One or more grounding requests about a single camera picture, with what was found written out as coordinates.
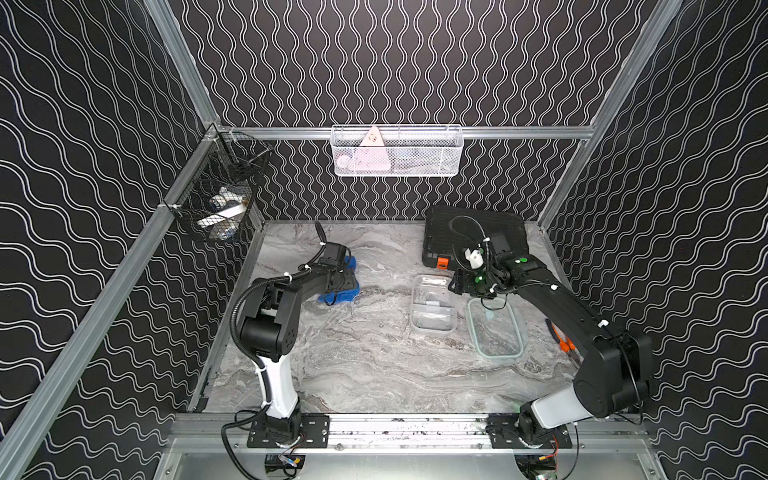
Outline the blue cleaning cloth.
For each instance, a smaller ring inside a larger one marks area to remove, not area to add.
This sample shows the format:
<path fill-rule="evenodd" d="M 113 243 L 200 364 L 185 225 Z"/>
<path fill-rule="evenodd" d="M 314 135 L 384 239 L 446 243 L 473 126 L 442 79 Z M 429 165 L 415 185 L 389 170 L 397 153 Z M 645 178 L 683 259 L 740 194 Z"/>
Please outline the blue cleaning cloth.
<path fill-rule="evenodd" d="M 356 258 L 351 255 L 345 257 L 345 269 L 341 272 L 343 284 L 327 294 L 320 295 L 318 303 L 326 306 L 334 306 L 341 303 L 352 302 L 360 293 L 360 284 L 356 278 Z"/>

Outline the clear green-rimmed box lid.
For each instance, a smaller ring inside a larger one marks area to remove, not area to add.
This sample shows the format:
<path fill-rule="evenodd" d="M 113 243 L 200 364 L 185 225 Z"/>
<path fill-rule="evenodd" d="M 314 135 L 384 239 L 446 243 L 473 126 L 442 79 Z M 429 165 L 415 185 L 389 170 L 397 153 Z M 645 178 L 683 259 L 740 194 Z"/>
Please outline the clear green-rimmed box lid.
<path fill-rule="evenodd" d="M 512 305 L 505 297 L 470 299 L 466 319 L 470 338 L 480 357 L 511 361 L 523 355 L 523 333 Z"/>

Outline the clear plastic lunch box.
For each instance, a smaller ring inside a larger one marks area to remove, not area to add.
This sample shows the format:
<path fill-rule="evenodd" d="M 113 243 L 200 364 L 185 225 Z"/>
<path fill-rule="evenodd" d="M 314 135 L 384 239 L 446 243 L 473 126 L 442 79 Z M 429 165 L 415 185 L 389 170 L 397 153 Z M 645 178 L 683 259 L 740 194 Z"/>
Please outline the clear plastic lunch box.
<path fill-rule="evenodd" d="M 458 322 L 456 295 L 448 287 L 451 278 L 442 275 L 416 275 L 412 281 L 409 322 L 424 335 L 447 336 Z"/>

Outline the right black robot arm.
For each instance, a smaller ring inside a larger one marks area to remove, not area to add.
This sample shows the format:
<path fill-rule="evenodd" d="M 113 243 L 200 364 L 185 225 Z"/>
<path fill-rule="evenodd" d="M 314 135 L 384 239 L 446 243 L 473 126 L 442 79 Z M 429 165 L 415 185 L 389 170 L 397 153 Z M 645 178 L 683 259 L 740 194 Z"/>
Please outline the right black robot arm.
<path fill-rule="evenodd" d="M 571 383 L 520 407 L 517 429 L 531 438 L 571 422 L 641 406 L 651 393 L 651 339 L 612 324 L 534 256 L 502 255 L 485 269 L 457 269 L 456 294 L 490 300 L 515 294 L 571 341 L 581 363 Z"/>

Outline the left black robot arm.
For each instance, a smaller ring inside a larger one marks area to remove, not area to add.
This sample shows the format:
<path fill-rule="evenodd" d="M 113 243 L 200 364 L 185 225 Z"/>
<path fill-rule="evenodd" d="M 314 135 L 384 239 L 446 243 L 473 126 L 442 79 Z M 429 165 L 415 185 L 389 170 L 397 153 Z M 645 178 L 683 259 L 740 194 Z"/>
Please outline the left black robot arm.
<path fill-rule="evenodd" d="M 258 278 L 237 297 L 229 317 L 230 336 L 256 367 L 267 416 L 287 420 L 298 408 L 290 353 L 303 303 L 318 296 L 325 305 L 335 306 L 359 292 L 356 259 L 347 256 L 339 266 L 304 264 L 294 273 Z"/>

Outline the black plastic tool case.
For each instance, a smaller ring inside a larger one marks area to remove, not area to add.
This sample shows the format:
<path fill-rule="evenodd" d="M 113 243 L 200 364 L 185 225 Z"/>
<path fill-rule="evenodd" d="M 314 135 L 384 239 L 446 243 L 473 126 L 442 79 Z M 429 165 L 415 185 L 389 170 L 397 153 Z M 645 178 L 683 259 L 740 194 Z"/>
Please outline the black plastic tool case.
<path fill-rule="evenodd" d="M 490 239 L 495 253 L 529 252 L 525 222 L 517 214 L 432 206 L 425 214 L 422 263 L 448 271 L 460 268 L 461 263 L 468 266 L 465 251 L 482 248 L 484 238 Z"/>

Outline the pink triangular card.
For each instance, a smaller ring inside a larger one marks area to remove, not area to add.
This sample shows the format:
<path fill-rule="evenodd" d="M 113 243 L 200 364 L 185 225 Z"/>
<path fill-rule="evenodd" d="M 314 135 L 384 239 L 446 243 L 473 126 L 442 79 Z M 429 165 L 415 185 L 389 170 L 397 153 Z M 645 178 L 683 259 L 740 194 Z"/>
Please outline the pink triangular card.
<path fill-rule="evenodd" d="M 392 168 L 387 147 L 377 126 L 369 128 L 355 149 L 350 167 L 356 172 L 386 172 Z"/>

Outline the white items in black basket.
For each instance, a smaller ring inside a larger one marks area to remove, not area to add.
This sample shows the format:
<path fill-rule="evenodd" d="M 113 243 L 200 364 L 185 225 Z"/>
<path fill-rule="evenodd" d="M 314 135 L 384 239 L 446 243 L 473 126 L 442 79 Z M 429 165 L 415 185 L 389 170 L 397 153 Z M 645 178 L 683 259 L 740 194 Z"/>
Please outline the white items in black basket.
<path fill-rule="evenodd" d="M 251 190 L 247 186 L 226 185 L 208 200 L 208 212 L 197 225 L 209 240 L 232 239 L 250 205 Z"/>

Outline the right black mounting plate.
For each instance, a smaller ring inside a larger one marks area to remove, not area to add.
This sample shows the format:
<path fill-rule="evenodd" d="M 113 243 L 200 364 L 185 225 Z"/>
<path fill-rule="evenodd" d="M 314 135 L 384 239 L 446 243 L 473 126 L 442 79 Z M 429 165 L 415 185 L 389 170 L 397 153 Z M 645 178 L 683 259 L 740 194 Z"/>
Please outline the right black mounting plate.
<path fill-rule="evenodd" d="M 546 428 L 532 414 L 491 414 L 485 432 L 493 449 L 556 449 L 573 447 L 565 425 Z"/>

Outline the black mounting plate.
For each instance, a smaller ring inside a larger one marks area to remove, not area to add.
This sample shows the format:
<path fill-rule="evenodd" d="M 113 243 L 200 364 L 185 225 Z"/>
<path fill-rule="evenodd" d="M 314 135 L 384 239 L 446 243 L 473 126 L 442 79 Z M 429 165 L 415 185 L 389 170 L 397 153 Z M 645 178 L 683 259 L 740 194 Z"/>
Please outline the black mounting plate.
<path fill-rule="evenodd" d="M 493 449 L 556 449 L 573 447 L 565 425 L 546 428 L 532 414 L 491 414 L 485 432 Z"/>
<path fill-rule="evenodd" d="M 326 448 L 330 426 L 331 418 L 324 414 L 298 412 L 283 419 L 266 416 L 250 428 L 247 447 L 287 449 L 298 445 L 300 448 Z"/>

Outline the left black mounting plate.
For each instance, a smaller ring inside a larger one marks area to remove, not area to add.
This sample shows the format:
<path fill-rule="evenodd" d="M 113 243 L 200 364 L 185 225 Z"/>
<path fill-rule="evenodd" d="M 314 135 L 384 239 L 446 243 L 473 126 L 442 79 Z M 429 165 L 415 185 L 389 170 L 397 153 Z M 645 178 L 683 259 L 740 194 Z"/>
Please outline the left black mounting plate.
<path fill-rule="evenodd" d="M 283 419 L 266 416 L 250 428 L 247 447 L 287 449 L 298 445 L 300 448 L 326 448 L 330 426 L 331 418 L 324 414 L 298 412 Z"/>

